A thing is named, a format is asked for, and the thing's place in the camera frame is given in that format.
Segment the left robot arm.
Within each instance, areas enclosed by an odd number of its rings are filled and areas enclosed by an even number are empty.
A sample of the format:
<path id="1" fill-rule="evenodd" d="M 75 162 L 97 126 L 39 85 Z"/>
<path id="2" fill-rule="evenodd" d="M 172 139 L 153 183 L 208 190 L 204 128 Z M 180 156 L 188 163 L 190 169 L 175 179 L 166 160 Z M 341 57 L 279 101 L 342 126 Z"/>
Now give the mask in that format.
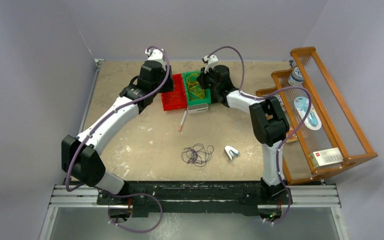
<path id="1" fill-rule="evenodd" d="M 146 60 L 139 75 L 132 78 L 113 105 L 87 130 L 67 135 L 61 142 L 61 168 L 67 177 L 109 192 L 118 205 L 129 199 L 128 184 L 109 172 L 101 154 L 113 137 L 149 106 L 158 93 L 174 90 L 171 65 Z"/>

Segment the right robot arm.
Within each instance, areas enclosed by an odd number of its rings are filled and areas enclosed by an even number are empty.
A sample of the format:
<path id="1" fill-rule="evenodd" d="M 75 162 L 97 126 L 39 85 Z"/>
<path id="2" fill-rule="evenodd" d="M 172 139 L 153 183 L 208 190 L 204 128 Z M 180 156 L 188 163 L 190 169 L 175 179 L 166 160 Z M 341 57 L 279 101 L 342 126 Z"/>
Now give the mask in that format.
<path id="1" fill-rule="evenodd" d="M 233 85 L 230 70 L 225 65 L 201 68 L 197 81 L 218 103 L 249 114 L 253 134 L 262 145 L 262 200 L 272 204 L 280 198 L 281 192 L 290 194 L 283 173 L 283 145 L 290 125 L 276 97 L 278 90 L 266 90 L 263 97 L 247 95 Z"/>

